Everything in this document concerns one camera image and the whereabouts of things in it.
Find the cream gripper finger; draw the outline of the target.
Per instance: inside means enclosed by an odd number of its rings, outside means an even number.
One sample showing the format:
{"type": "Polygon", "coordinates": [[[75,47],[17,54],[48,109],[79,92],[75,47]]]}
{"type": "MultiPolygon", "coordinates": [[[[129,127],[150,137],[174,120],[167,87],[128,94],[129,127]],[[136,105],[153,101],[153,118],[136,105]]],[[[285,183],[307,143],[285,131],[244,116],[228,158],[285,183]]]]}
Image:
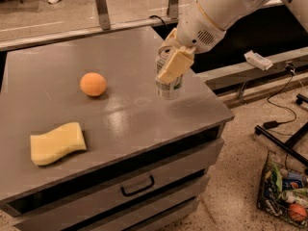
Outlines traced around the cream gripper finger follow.
{"type": "Polygon", "coordinates": [[[177,34],[177,29],[173,28],[171,30],[171,32],[167,35],[164,42],[161,44],[160,49],[172,48],[172,47],[177,48],[178,47],[178,41],[177,41],[177,38],[176,38],[176,34],[177,34]]]}
{"type": "Polygon", "coordinates": [[[163,68],[157,74],[156,80],[163,84],[170,84],[183,75],[192,65],[195,47],[172,47],[167,54],[163,68]]]}

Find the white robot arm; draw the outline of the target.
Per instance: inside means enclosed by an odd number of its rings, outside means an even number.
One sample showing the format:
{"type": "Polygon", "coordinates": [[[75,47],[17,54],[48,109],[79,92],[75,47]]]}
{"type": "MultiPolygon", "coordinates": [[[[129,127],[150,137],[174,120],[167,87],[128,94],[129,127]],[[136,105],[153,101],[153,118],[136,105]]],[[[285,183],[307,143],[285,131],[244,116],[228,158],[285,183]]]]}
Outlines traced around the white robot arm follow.
{"type": "MultiPolygon", "coordinates": [[[[269,0],[196,0],[179,19],[162,44],[169,50],[156,80],[169,84],[193,65],[194,55],[210,51],[240,18],[269,0]]],[[[281,0],[301,26],[308,30],[308,0],[281,0]]]]}

